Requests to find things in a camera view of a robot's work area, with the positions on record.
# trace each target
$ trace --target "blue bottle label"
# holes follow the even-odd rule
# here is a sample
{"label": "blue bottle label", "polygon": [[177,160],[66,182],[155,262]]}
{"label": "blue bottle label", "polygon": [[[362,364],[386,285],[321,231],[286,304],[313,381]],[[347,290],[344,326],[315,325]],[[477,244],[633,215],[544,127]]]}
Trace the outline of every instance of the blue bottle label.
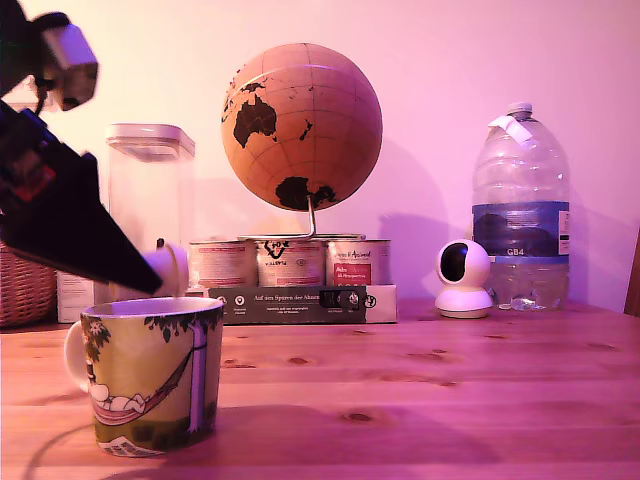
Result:
{"label": "blue bottle label", "polygon": [[496,263],[568,264],[569,202],[474,205],[473,240]]}

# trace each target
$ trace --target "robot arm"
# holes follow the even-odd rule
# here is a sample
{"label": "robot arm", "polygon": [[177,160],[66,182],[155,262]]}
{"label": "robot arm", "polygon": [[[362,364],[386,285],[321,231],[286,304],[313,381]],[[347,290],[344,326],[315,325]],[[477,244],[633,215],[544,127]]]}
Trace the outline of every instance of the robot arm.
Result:
{"label": "robot arm", "polygon": [[0,0],[0,97],[34,75],[40,99],[36,113],[0,101],[0,238],[59,270],[153,293],[161,279],[100,203],[95,157],[79,156],[37,116],[47,91],[62,110],[89,100],[97,74],[66,15],[28,21],[16,0]]}

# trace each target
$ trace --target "tree illustration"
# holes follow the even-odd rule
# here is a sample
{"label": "tree illustration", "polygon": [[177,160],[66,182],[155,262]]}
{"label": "tree illustration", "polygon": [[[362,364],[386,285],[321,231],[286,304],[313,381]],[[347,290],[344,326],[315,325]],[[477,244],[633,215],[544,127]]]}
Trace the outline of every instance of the tree illustration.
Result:
{"label": "tree illustration", "polygon": [[100,349],[105,343],[109,343],[111,334],[98,318],[82,318],[82,331],[84,337],[84,348],[87,357],[93,363],[100,361]]}
{"label": "tree illustration", "polygon": [[164,341],[169,343],[172,336],[179,336],[181,331],[193,332],[193,368],[191,370],[191,405],[189,409],[189,432],[195,432],[205,425],[205,373],[207,366],[207,331],[215,327],[217,315],[211,312],[173,315],[170,317],[147,317],[144,324],[149,330],[158,328]]}

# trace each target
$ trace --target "wicker basket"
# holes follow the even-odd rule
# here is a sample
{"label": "wicker basket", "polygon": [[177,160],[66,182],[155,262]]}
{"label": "wicker basket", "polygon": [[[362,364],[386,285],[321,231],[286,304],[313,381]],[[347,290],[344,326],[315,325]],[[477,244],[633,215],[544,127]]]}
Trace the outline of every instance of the wicker basket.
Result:
{"label": "wicker basket", "polygon": [[55,270],[20,258],[0,243],[0,328],[41,320],[55,303]]}

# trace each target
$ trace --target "orange globe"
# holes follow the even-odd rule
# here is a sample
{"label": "orange globe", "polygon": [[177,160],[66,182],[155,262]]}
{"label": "orange globe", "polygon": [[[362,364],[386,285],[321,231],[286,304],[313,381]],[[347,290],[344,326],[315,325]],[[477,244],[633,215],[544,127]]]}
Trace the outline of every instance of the orange globe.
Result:
{"label": "orange globe", "polygon": [[298,43],[267,50],[231,82],[222,140],[233,171],[263,200],[316,209],[367,179],[382,144],[382,113],[367,77],[344,55]]}

